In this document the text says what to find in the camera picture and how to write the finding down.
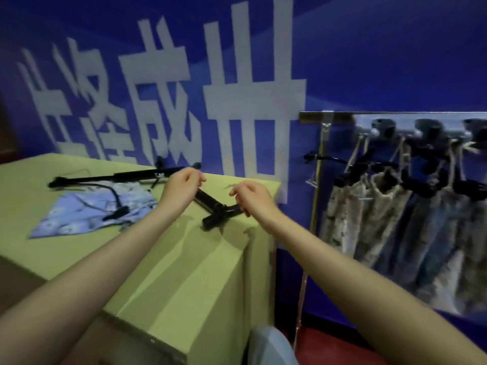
table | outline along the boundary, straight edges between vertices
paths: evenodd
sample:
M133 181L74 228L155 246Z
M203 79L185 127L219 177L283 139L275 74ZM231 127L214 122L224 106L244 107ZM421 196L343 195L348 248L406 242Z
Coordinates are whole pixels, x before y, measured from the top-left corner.
M10 300L4 305L119 233L118 226L110 226L88 234L28 239L63 192L49 190L49 181L55 176L99 176L148 168L61 154L0 165L0 271L9 274L0 286L3 300ZM235 203L228 192L242 178L206 177L204 191L222 203ZM258 182L276 195L279 183ZM155 187L156 198L163 188L163 184ZM79 363L89 363L85 353L90 352L95 353L89 360L93 363L240 362L250 329L273 322L275 243L253 218L243 214L204 232L201 220L206 216L207 211L193 202L163 233L78 342L68 363L76 363L76 356L85 356Z

forearm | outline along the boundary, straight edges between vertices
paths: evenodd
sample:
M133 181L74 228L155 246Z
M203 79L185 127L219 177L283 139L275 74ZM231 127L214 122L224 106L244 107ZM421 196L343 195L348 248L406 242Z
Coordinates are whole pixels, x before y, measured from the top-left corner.
M411 294L342 255L283 214L266 229L391 364L481 364L468 338Z
M59 361L178 215L157 207L6 312L0 363Z

light blue pants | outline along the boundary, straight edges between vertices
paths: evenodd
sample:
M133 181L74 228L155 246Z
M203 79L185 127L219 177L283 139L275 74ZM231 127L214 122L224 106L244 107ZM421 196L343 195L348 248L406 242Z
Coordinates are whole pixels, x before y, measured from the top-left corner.
M273 326L250 333L247 365L299 365L284 335Z

blue backdrop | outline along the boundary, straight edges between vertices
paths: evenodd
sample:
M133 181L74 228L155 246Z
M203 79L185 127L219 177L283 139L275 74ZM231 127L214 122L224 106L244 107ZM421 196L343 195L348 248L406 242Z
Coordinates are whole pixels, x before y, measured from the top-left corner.
M27 156L284 182L309 226L299 110L485 111L487 0L1 0L0 92ZM279 252L277 305L301 270ZM305 310L342 320L313 283Z

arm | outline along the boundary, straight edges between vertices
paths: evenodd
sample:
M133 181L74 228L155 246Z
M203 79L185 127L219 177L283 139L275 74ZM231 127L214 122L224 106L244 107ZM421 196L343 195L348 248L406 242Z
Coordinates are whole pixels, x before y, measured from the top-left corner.
M487 355L435 311L286 217L264 186L244 182L230 195L286 246L388 363L487 363Z
M59 362L205 180L193 168L173 174L143 220L7 311L0 318L0 363Z

